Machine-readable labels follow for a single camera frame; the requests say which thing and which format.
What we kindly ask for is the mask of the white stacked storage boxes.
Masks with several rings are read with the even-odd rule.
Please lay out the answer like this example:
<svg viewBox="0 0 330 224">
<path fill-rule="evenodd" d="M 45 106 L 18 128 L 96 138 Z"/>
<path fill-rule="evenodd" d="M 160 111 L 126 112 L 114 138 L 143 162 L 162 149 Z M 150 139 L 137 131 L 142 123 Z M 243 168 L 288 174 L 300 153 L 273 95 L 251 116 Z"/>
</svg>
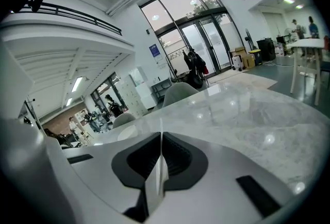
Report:
<svg viewBox="0 0 330 224">
<path fill-rule="evenodd" d="M 136 91 L 146 109 L 154 108 L 157 105 L 154 95 L 146 82 L 142 82 L 136 86 Z"/>
</svg>

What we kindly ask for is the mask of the dark hanging jacket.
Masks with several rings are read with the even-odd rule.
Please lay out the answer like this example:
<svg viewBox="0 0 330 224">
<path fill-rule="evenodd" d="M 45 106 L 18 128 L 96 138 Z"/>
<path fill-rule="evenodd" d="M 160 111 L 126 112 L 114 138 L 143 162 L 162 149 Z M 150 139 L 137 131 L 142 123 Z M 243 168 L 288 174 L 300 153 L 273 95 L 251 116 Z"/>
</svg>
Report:
<svg viewBox="0 0 330 224">
<path fill-rule="evenodd" d="M 195 52 L 189 45 L 189 52 L 184 53 L 184 61 L 189 68 L 187 83 L 195 89 L 201 89 L 206 82 L 206 75 L 209 71 L 206 67 L 206 62 Z"/>
</svg>

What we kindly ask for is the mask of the black mezzanine railing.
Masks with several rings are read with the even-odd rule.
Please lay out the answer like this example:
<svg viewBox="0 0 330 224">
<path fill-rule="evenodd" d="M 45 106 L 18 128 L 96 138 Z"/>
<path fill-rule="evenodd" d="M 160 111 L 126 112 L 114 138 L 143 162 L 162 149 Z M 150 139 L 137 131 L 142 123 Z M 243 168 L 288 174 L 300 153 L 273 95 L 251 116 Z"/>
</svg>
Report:
<svg viewBox="0 0 330 224">
<path fill-rule="evenodd" d="M 85 23 L 89 23 L 92 25 L 95 25 L 97 27 L 103 28 L 105 30 L 108 30 L 110 32 L 113 32 L 117 35 L 122 35 L 122 30 L 104 20 L 101 20 L 95 16 L 89 15 L 87 13 L 84 13 L 82 11 L 78 11 L 75 9 L 71 9 L 65 6 L 60 6 L 56 4 L 50 4 L 42 2 L 41 7 L 38 9 L 38 11 L 33 11 L 32 7 L 29 5 L 25 5 L 19 13 L 40 13 L 40 14 L 49 14 L 49 15 L 55 15 L 58 17 L 65 17 L 70 18 L 78 21 L 82 21 Z"/>
</svg>

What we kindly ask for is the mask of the white locker cabinet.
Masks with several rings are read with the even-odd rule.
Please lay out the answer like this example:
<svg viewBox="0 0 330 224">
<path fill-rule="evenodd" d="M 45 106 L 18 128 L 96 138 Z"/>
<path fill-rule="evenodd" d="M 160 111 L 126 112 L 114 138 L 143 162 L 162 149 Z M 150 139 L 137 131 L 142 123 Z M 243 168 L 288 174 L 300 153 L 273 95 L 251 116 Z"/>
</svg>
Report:
<svg viewBox="0 0 330 224">
<path fill-rule="evenodd" d="M 136 86 L 130 75 L 121 79 L 119 84 L 120 94 L 129 110 L 135 118 L 141 118 L 148 113 L 136 91 Z"/>
</svg>

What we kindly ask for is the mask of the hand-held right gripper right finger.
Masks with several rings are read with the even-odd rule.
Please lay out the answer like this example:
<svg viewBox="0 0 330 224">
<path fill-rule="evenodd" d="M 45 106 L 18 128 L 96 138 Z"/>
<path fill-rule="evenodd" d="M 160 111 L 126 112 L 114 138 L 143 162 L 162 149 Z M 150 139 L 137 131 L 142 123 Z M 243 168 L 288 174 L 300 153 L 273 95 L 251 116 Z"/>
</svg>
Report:
<svg viewBox="0 0 330 224">
<path fill-rule="evenodd" d="M 161 224 L 256 224 L 283 207 L 290 188 L 240 152 L 164 133 L 169 166 Z"/>
</svg>

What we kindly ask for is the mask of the cream bowl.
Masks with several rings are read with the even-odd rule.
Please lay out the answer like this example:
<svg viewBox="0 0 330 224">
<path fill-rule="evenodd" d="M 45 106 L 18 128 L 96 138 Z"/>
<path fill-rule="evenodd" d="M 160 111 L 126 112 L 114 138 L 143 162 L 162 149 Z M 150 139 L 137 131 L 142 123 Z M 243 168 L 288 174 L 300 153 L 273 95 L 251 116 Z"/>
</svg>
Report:
<svg viewBox="0 0 330 224">
<path fill-rule="evenodd" d="M 135 125 L 128 126 L 125 128 L 117 137 L 118 141 L 134 138 L 138 136 L 138 130 Z"/>
</svg>

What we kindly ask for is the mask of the black framed glass entrance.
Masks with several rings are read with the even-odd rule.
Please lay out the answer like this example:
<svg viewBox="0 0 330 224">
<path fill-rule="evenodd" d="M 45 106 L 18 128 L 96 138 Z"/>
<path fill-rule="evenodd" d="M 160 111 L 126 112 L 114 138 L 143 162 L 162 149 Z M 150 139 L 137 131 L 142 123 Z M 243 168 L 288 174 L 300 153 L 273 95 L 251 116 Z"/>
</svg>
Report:
<svg viewBox="0 0 330 224">
<path fill-rule="evenodd" d="M 150 0 L 140 9 L 160 42 L 168 65 L 170 53 L 190 45 L 206 62 L 206 77 L 232 69 L 232 52 L 243 42 L 220 0 Z"/>
</svg>

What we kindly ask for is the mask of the black standing fan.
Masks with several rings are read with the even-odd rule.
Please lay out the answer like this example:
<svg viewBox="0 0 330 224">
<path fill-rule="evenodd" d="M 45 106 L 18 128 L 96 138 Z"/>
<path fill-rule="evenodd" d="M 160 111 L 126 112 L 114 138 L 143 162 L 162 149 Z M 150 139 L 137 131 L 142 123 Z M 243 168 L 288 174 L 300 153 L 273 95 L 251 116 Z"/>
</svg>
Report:
<svg viewBox="0 0 330 224">
<path fill-rule="evenodd" d="M 245 33 L 246 33 L 246 37 L 244 39 L 245 39 L 245 41 L 247 41 L 249 43 L 250 49 L 252 51 L 252 50 L 254 50 L 255 45 L 253 43 L 252 37 L 250 35 L 250 32 L 249 32 L 249 30 L 247 28 L 245 29 Z"/>
</svg>

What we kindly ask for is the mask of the white suitcase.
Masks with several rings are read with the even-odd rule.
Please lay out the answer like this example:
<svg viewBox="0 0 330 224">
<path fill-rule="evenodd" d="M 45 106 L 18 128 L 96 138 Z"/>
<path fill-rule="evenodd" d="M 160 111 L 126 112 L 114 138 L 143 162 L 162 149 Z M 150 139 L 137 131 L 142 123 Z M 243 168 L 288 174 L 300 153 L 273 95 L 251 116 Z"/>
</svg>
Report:
<svg viewBox="0 0 330 224">
<path fill-rule="evenodd" d="M 244 63 L 241 55 L 235 55 L 232 57 L 232 69 L 237 71 L 244 70 Z"/>
</svg>

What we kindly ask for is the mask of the metal clothes rack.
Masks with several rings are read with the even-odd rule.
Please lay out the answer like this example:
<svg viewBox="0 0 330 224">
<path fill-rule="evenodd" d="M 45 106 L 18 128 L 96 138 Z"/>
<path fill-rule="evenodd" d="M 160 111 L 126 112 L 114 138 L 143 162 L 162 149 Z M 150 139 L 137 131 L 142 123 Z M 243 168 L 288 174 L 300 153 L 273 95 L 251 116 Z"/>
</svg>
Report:
<svg viewBox="0 0 330 224">
<path fill-rule="evenodd" d="M 184 61 L 184 53 L 188 53 L 188 46 L 184 46 L 168 55 L 171 81 L 173 83 L 187 83 L 189 68 Z"/>
</svg>

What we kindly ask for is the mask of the blue wall poster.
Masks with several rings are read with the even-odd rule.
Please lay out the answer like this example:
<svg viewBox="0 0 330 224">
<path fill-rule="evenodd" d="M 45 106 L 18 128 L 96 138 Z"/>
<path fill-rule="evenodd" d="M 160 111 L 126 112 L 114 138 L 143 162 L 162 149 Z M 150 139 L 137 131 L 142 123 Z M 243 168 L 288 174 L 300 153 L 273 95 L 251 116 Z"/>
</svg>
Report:
<svg viewBox="0 0 330 224">
<path fill-rule="evenodd" d="M 149 47 L 150 52 L 152 53 L 152 56 L 155 58 L 160 55 L 160 51 L 156 44 L 153 44 Z"/>
</svg>

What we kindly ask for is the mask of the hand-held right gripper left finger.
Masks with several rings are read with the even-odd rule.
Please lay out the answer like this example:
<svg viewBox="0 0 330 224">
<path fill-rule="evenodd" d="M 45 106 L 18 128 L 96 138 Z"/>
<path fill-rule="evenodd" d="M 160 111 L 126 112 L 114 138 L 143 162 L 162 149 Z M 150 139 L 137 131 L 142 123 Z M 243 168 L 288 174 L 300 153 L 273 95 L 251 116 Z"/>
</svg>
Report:
<svg viewBox="0 0 330 224">
<path fill-rule="evenodd" d="M 95 147 L 63 151 L 74 172 L 97 198 L 143 223 L 149 217 L 145 183 L 160 157 L 161 134 L 148 133 Z"/>
</svg>

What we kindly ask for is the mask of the black bin yellow lid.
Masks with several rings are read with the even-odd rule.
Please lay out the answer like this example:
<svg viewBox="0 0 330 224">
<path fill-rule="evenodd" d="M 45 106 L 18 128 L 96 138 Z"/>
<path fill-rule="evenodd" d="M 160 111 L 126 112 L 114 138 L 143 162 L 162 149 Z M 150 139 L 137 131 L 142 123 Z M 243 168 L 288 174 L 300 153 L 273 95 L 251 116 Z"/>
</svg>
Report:
<svg viewBox="0 0 330 224">
<path fill-rule="evenodd" d="M 255 50 L 249 51 L 249 53 L 254 56 L 256 66 L 262 65 L 262 55 L 261 55 L 260 49 L 255 49 Z"/>
</svg>

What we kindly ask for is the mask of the white table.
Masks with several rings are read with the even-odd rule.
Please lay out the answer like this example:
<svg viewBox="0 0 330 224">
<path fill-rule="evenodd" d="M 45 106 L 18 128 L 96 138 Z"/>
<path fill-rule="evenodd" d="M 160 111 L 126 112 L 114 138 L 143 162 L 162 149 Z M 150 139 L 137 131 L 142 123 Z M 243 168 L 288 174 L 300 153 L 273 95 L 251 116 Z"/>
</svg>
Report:
<svg viewBox="0 0 330 224">
<path fill-rule="evenodd" d="M 293 94 L 295 88 L 295 81 L 300 72 L 306 77 L 306 74 L 313 74 L 316 77 L 316 95 L 315 106 L 319 105 L 319 96 L 321 88 L 321 62 L 322 62 L 322 50 L 324 48 L 324 41 L 322 39 L 301 39 L 292 44 L 287 45 L 288 48 L 293 49 L 293 76 L 291 82 L 290 93 Z M 312 51 L 312 57 L 310 62 L 315 60 L 315 68 L 310 68 L 307 62 L 303 65 L 298 65 L 298 49 L 303 49 L 305 52 L 305 59 L 307 59 L 308 49 Z"/>
</svg>

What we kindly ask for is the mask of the white wall board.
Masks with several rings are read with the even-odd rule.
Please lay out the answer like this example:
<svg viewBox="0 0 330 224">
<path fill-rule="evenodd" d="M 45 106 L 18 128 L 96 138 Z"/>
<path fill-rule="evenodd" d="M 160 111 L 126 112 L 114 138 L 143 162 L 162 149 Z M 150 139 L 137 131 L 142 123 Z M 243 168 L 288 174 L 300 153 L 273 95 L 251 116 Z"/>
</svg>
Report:
<svg viewBox="0 0 330 224">
<path fill-rule="evenodd" d="M 131 76 L 131 79 L 133 80 L 136 87 L 148 82 L 147 76 L 141 66 L 137 66 L 136 68 L 132 69 L 129 72 L 129 75 Z"/>
</svg>

